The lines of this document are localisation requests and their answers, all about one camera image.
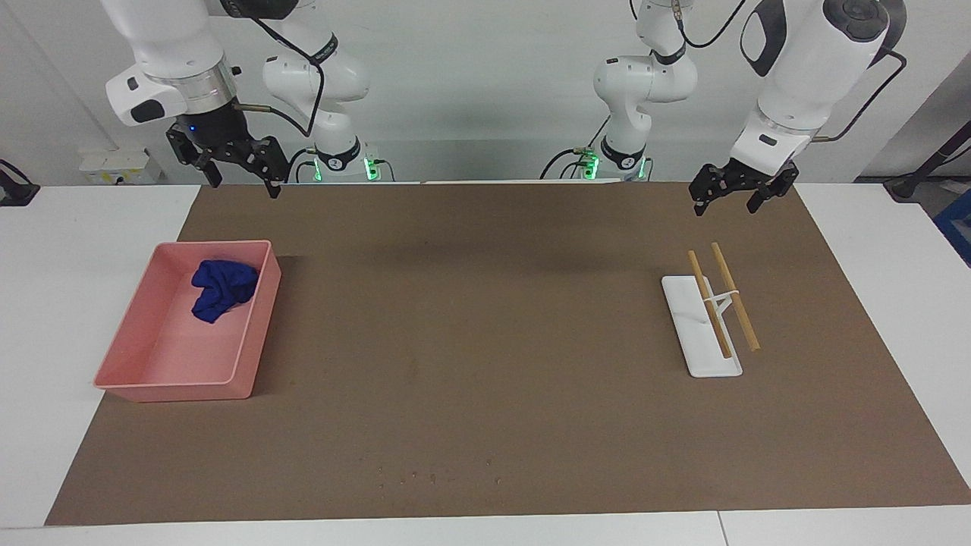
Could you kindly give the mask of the black clamp mount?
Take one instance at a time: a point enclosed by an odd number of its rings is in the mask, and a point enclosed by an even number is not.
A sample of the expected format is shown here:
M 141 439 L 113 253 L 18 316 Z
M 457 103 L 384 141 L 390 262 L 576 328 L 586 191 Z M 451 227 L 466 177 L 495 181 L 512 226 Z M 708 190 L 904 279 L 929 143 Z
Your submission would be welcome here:
M 35 184 L 17 166 L 0 158 L 0 207 L 22 207 L 31 203 L 41 187 Z

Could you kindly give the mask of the blue towel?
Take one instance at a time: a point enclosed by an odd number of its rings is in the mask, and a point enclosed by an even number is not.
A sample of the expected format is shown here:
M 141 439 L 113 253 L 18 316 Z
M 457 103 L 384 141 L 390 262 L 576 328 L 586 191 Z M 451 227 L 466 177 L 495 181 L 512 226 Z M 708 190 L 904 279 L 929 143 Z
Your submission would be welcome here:
M 192 315 L 207 324 L 215 324 L 229 310 L 253 298 L 258 271 L 245 263 L 206 259 L 199 263 L 190 283 L 201 289 L 192 306 Z

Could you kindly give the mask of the white wall socket box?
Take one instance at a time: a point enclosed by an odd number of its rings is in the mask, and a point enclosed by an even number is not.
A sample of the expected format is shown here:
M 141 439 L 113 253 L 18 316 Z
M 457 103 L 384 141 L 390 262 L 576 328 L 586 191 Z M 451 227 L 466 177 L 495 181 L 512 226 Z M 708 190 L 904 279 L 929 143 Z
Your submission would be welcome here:
M 148 149 L 88 152 L 82 155 L 80 176 L 90 184 L 160 184 L 167 177 Z

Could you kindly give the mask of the pink plastic bin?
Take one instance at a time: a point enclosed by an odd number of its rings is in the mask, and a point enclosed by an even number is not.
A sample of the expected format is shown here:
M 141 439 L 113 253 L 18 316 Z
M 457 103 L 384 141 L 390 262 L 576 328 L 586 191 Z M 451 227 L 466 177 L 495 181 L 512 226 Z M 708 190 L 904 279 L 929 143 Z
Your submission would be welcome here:
M 247 264 L 258 275 L 253 297 L 212 324 L 191 311 L 201 294 L 191 278 L 206 259 Z M 267 240 L 157 245 L 95 373 L 95 388 L 135 402 L 245 400 L 280 283 Z

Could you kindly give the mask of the blue crate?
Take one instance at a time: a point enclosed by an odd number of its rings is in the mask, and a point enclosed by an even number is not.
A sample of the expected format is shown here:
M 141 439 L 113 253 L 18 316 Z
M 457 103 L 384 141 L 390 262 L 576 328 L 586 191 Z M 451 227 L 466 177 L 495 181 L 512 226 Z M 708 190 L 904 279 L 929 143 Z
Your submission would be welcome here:
M 933 215 L 932 221 L 954 252 L 971 268 L 971 189 Z

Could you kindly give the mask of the black tripod stand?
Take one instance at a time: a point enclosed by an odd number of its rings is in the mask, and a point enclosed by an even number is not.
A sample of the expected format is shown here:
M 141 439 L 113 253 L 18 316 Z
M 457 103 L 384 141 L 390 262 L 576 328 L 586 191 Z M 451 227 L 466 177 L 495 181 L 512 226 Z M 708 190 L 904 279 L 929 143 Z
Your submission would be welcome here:
M 889 177 L 883 183 L 883 187 L 896 202 L 909 202 L 912 200 L 913 194 L 918 190 L 919 185 L 925 182 L 927 177 L 932 175 L 934 171 L 944 165 L 949 165 L 954 160 L 962 158 L 968 152 L 971 152 L 971 120 L 965 122 L 918 169 L 904 175 Z

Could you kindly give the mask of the wooden rack rod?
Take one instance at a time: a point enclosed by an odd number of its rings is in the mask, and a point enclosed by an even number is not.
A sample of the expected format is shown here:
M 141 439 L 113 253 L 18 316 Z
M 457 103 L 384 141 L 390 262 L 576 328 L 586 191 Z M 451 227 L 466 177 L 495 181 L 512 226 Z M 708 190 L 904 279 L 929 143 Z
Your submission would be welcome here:
M 757 350 L 762 349 L 762 345 L 760 344 L 755 332 L 755 328 L 753 328 L 753 324 L 750 321 L 748 310 L 746 310 L 746 305 L 743 304 L 741 293 L 733 278 L 731 269 L 726 262 L 724 252 L 722 252 L 721 246 L 719 246 L 718 242 L 711 242 L 711 248 L 715 257 L 715 262 L 718 264 L 719 273 L 721 273 L 722 280 L 724 280 L 725 287 L 728 290 L 728 295 L 731 297 L 732 306 L 735 308 L 735 313 L 742 328 L 743 336 L 745 336 L 746 342 L 748 343 L 749 350 L 752 352 L 757 352 Z
M 693 251 L 693 249 L 689 249 L 689 251 L 687 251 L 687 256 L 689 256 L 691 271 L 693 271 L 693 277 L 702 297 L 702 303 L 706 309 L 709 322 L 715 333 L 715 339 L 717 340 L 719 350 L 721 350 L 722 357 L 728 359 L 728 357 L 732 356 L 731 346 L 729 346 L 728 339 L 724 331 L 722 331 L 721 323 L 719 322 L 721 315 L 719 315 L 717 305 L 715 305 L 714 294 L 711 292 L 706 277 L 702 272 L 697 254 Z

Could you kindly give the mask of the brown table mat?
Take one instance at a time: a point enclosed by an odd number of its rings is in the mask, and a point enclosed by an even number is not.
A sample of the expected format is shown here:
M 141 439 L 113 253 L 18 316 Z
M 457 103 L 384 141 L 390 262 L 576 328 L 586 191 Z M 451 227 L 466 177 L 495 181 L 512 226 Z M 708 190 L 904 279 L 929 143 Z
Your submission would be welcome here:
M 252 397 L 105 395 L 50 526 L 971 504 L 796 191 L 201 189 L 181 241 L 267 240 Z M 718 242 L 755 328 L 694 378 L 660 280 Z

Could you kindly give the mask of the white towel rack base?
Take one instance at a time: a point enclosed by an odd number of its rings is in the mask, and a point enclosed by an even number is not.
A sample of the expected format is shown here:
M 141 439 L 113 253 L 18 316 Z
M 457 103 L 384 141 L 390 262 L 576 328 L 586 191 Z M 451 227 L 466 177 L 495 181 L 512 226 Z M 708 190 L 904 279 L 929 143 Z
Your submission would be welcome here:
M 732 356 L 725 359 L 715 339 L 694 277 L 669 275 L 660 280 L 671 314 L 684 362 L 694 378 L 733 378 L 743 375 L 731 335 L 725 324 L 725 311 L 731 307 L 731 297 L 726 293 L 714 295 L 715 306 L 721 315 L 719 322 L 724 331 Z

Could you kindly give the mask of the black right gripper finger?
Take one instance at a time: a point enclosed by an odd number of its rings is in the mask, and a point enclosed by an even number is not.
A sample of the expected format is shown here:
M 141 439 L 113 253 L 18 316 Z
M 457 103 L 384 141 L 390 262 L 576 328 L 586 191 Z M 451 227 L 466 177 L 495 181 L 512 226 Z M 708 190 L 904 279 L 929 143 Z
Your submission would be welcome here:
M 222 183 L 222 173 L 212 161 L 211 152 L 201 152 L 187 136 L 168 136 L 174 157 L 181 165 L 191 166 L 202 173 L 209 187 L 218 189 Z
M 273 136 L 232 140 L 228 143 L 228 162 L 259 177 L 271 199 L 277 199 L 289 175 L 289 160 Z

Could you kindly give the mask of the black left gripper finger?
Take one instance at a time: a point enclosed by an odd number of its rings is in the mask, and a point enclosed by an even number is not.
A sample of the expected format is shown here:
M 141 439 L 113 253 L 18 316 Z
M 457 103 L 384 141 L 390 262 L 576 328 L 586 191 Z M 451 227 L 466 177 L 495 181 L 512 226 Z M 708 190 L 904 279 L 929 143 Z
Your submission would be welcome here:
M 748 166 L 741 162 L 728 162 L 722 167 L 703 165 L 689 184 L 694 214 L 701 217 L 713 201 L 748 189 Z
M 746 202 L 746 207 L 750 214 L 756 214 L 759 208 L 770 199 L 775 197 L 786 196 L 788 190 L 791 189 L 794 182 L 794 174 L 780 174 L 773 177 L 772 180 L 767 180 L 766 182 L 759 182 L 756 184 L 756 189 L 750 196 L 748 202 Z

